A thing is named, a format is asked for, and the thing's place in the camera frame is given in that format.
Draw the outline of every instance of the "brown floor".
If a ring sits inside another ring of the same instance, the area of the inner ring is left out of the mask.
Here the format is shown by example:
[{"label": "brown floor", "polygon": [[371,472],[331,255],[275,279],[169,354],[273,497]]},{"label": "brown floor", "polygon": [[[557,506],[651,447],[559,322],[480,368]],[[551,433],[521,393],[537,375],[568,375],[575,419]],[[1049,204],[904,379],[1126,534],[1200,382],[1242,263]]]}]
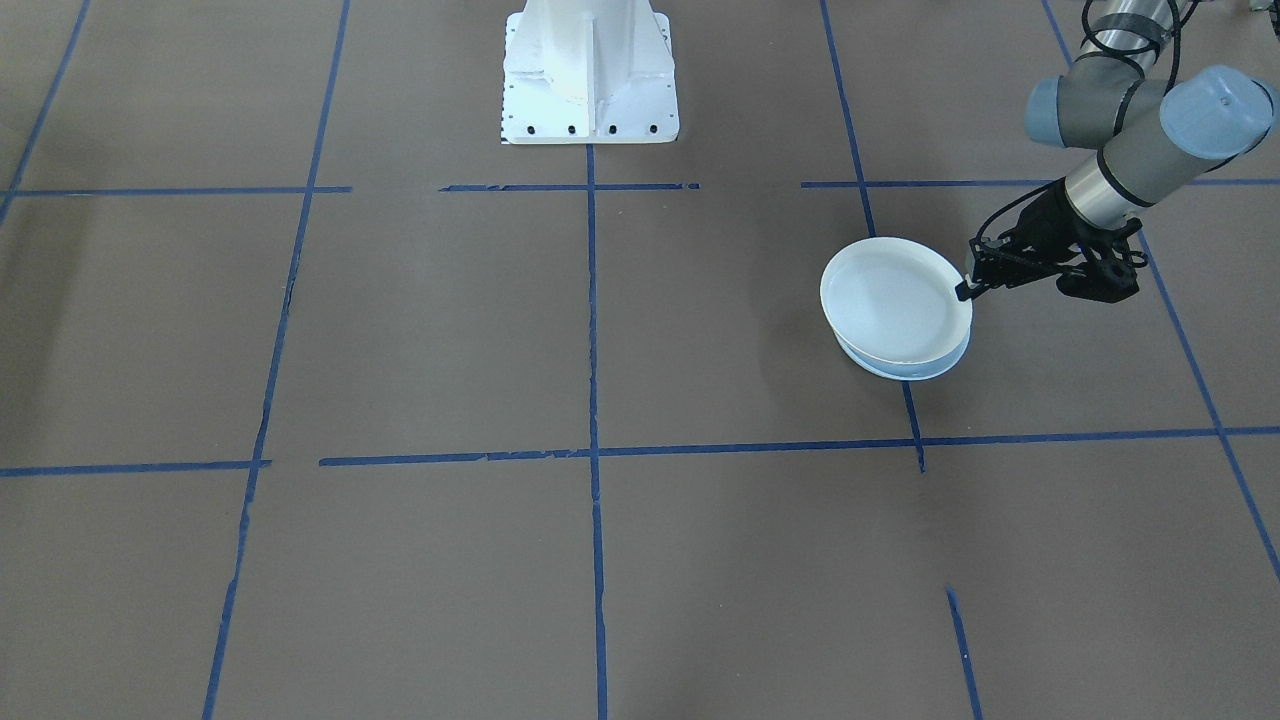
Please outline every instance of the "brown floor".
[{"label": "brown floor", "polygon": [[591,151],[498,142],[518,0],[0,0],[0,717],[1274,720],[1280,140],[938,379],[818,306],[1088,156],[1080,5],[663,0]]}]

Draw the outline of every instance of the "grid line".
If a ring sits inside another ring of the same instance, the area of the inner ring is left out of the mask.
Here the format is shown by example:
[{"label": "grid line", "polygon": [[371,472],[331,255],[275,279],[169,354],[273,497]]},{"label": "grid line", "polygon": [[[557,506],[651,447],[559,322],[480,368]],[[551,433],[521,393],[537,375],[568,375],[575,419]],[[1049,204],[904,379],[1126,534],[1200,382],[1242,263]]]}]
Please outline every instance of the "grid line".
[{"label": "grid line", "polygon": [[67,68],[72,63],[72,55],[76,53],[76,45],[79,42],[81,31],[84,29],[84,18],[88,15],[90,0],[82,0],[79,14],[76,15],[76,26],[72,28],[72,35],[67,40],[67,50],[63,51],[63,59],[58,64],[58,72],[54,73],[54,82],[49,86],[49,92],[45,95],[45,104],[40,108],[40,114],[36,115],[36,124],[31,128],[31,135],[27,137],[27,145],[22,150],[22,159],[18,160],[18,168],[13,173],[13,179],[9,182],[9,192],[5,195],[3,202],[0,202],[0,225],[4,224],[5,219],[9,218],[9,209],[13,206],[14,192],[22,187],[22,178],[27,174],[27,165],[31,163],[31,156],[36,151],[36,142],[40,140],[41,131],[45,129],[45,122],[49,119],[49,111],[54,106],[54,97],[58,96],[58,88],[63,86],[63,78],[67,77]]},{"label": "grid line", "polygon": [[293,255],[289,260],[289,274],[284,286],[284,299],[280,304],[280,319],[275,331],[275,345],[271,350],[271,365],[266,377],[266,391],[262,397],[262,421],[259,425],[257,438],[253,442],[253,457],[248,469],[248,479],[244,483],[244,502],[241,506],[239,536],[236,543],[236,569],[227,585],[227,597],[223,602],[221,620],[218,625],[218,642],[214,648],[214,660],[209,670],[209,688],[205,693],[205,707],[202,720],[211,720],[214,706],[218,701],[218,685],[221,680],[223,661],[227,653],[227,642],[230,634],[232,616],[236,610],[236,593],[239,588],[241,570],[244,564],[244,551],[248,541],[250,506],[257,492],[259,473],[262,468],[262,452],[266,446],[266,433],[271,424],[271,405],[275,400],[275,386],[280,374],[280,359],[284,354],[284,340],[289,328],[289,309],[293,302],[293,290],[298,279],[298,269],[302,261],[302,247],[306,242],[307,225],[311,219],[311,202],[315,196],[316,178],[320,173],[320,156],[324,152],[325,132],[329,127],[329,110],[333,106],[334,87],[338,83],[338,69],[342,64],[342,46],[347,36],[347,19],[351,14],[351,0],[343,0],[342,14],[338,18],[338,32],[333,46],[333,58],[329,63],[329,79],[325,87],[324,102],[320,106],[320,120],[316,127],[315,146],[311,151],[311,169],[307,174],[306,192],[302,196],[302,211],[298,217],[298,231],[293,241]]},{"label": "grid line", "polygon": [[596,716],[607,720],[609,716],[609,675],[608,653],[605,650],[604,626],[604,518],[600,511],[600,424],[599,410],[599,343],[596,300],[596,261],[595,261],[595,146],[586,146],[586,264],[588,264],[588,345],[591,366],[591,389],[589,401],[589,434],[591,464],[591,565],[595,580],[595,701]]},{"label": "grid line", "polygon": [[192,195],[347,195],[349,184],[298,187],[100,187],[77,190],[15,190],[9,197],[169,197]]},{"label": "grid line", "polygon": [[[1260,425],[1224,428],[1228,436],[1280,436],[1280,427]],[[666,455],[724,455],[749,452],[822,452],[844,450],[909,448],[916,443],[925,447],[955,446],[993,446],[993,445],[1043,445],[1074,442],[1124,442],[1142,439],[1189,439],[1217,437],[1216,428],[1172,428],[1165,430],[1107,430],[1093,433],[1036,433],[1004,436],[955,436],[955,437],[902,437],[878,439],[835,439],[809,442],[763,442],[763,443],[721,443],[721,445],[657,445],[657,446],[617,446],[600,447],[600,457],[639,457]],[[429,465],[453,462],[511,462],[532,460],[573,460],[591,456],[590,447],[558,450],[513,450],[497,452],[442,452],[416,455],[364,455],[323,457],[320,468],[358,468],[374,465]]]},{"label": "grid line", "polygon": [[[115,465],[54,465],[46,468],[0,468],[0,478],[59,478],[70,475],[248,470],[252,462],[252,460],[215,460],[211,462],[140,462]],[[259,462],[264,468],[271,464],[270,460],[260,460]]]},{"label": "grid line", "polygon": [[[854,174],[858,176],[858,195],[863,201],[863,215],[867,220],[867,232],[874,237],[879,233],[876,231],[876,217],[872,213],[872,197],[867,191],[867,173],[863,170],[863,154],[858,149],[858,131],[854,128],[854,115],[849,109],[849,94],[845,92],[845,73],[840,69],[840,53],[836,50],[836,33],[831,27],[831,10],[827,8],[827,0],[818,0],[818,3],[822,8],[822,24],[827,31],[827,50],[831,53],[831,69],[836,76],[836,91],[840,95],[840,109],[845,115],[845,133],[849,136],[849,154],[854,160]],[[915,414],[915,401],[911,398],[911,383],[908,380],[901,380],[901,383],[902,401],[906,406],[908,423],[911,427],[913,434],[919,437],[919,418]],[[920,465],[920,473],[924,473],[924,446],[916,442],[915,452]]]},{"label": "grid line", "polygon": [[947,605],[951,606],[951,626],[956,633],[956,647],[960,650],[960,665],[964,667],[964,684],[969,691],[969,708],[973,720],[982,720],[982,700],[978,698],[978,680],[973,674],[973,657],[969,655],[969,638],[964,632],[964,618],[960,616],[960,598],[956,591],[947,585]]}]

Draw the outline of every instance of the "floor tile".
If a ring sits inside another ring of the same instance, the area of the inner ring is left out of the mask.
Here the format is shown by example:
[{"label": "floor tile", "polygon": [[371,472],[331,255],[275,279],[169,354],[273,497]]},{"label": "floor tile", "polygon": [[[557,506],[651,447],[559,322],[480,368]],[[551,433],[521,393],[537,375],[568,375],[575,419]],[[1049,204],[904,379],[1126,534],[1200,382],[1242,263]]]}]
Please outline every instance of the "floor tile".
[{"label": "floor tile", "polygon": [[244,474],[0,480],[0,715],[200,714]]},{"label": "floor tile", "polygon": [[931,451],[991,717],[1266,717],[1280,594],[1216,438]]},{"label": "floor tile", "polygon": [[269,455],[589,445],[585,193],[316,197]]},{"label": "floor tile", "polygon": [[18,169],[70,38],[78,0],[0,5],[0,181]]},{"label": "floor tile", "polygon": [[867,234],[856,195],[600,193],[600,442],[910,437],[897,383],[859,369],[818,301]]},{"label": "floor tile", "polygon": [[595,717],[585,461],[265,470],[218,700],[255,717]]},{"label": "floor tile", "polygon": [[248,459],[298,204],[18,200],[0,466]]},{"label": "floor tile", "polygon": [[306,184],[339,8],[93,4],[23,188]]},{"label": "floor tile", "polygon": [[1275,187],[1194,187],[1144,215],[1152,254],[1228,425],[1280,423],[1275,197]]},{"label": "floor tile", "polygon": [[611,716],[966,717],[911,455],[607,459]]}]

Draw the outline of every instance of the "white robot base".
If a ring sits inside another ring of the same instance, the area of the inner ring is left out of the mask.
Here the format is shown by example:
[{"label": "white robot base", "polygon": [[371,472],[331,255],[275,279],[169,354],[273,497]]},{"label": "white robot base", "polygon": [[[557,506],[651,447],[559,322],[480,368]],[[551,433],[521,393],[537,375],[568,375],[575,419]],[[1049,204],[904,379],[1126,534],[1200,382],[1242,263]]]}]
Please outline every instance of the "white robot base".
[{"label": "white robot base", "polygon": [[671,142],[671,20],[649,0],[529,0],[507,19],[502,141]]}]

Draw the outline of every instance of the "black cable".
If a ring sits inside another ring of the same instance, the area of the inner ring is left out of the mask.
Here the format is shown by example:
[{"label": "black cable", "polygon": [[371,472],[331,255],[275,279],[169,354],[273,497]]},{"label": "black cable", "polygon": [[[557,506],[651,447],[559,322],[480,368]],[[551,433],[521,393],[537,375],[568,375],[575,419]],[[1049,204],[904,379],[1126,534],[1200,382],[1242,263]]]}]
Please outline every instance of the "black cable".
[{"label": "black cable", "polygon": [[[1098,40],[1098,35],[1093,31],[1093,26],[1089,23],[1089,9],[1096,1],[1097,0],[1084,0],[1084,9],[1080,10],[1080,26],[1084,28],[1084,38],[1092,42],[1093,46],[1097,47],[1103,55],[1116,59],[1129,58],[1132,55],[1143,55],[1146,53],[1155,53],[1157,56],[1160,55],[1161,46],[1156,41],[1147,41],[1147,45],[1134,47],[1133,50],[1117,50],[1108,45],[1103,45],[1102,41]],[[1280,5],[1280,0],[1274,1],[1276,5]],[[1187,9],[1185,15],[1183,15],[1178,9],[1178,0],[1166,0],[1166,3],[1169,4],[1169,9],[1172,12],[1172,27],[1169,33],[1174,42],[1172,65],[1169,72],[1169,83],[1165,86],[1165,95],[1169,95],[1169,91],[1178,85],[1178,69],[1181,64],[1183,55],[1183,27],[1192,19],[1192,15],[1196,13],[1196,8],[1199,6],[1201,0],[1190,0],[1190,8]]]},{"label": "black cable", "polygon": [[980,228],[978,228],[978,234],[975,234],[975,236],[974,236],[974,240],[978,240],[978,241],[980,241],[980,240],[982,240],[982,237],[983,237],[984,234],[987,234],[987,228],[989,228],[989,227],[991,227],[991,223],[995,223],[995,222],[996,222],[997,219],[1000,219],[1000,217],[1001,217],[1001,215],[1004,215],[1005,213],[1007,213],[1007,211],[1012,210],[1014,208],[1018,208],[1018,206],[1019,206],[1019,205],[1021,205],[1023,202],[1027,202],[1027,201],[1028,201],[1028,200],[1030,200],[1032,197],[1036,197],[1037,195],[1039,195],[1039,193],[1042,193],[1042,192],[1047,191],[1048,188],[1053,187],[1053,183],[1056,183],[1056,182],[1057,182],[1057,181],[1053,181],[1053,182],[1051,182],[1051,183],[1047,183],[1047,184],[1042,184],[1041,187],[1037,187],[1036,190],[1033,190],[1033,191],[1028,192],[1027,195],[1024,195],[1024,196],[1019,197],[1018,200],[1014,200],[1014,201],[1012,201],[1012,202],[1010,202],[1009,205],[1005,205],[1005,206],[1004,206],[1004,208],[1001,208],[1000,210],[996,210],[996,211],[995,211],[995,214],[992,214],[992,215],[991,215],[989,218],[987,218],[987,222],[986,222],[986,223],[983,223]]}]

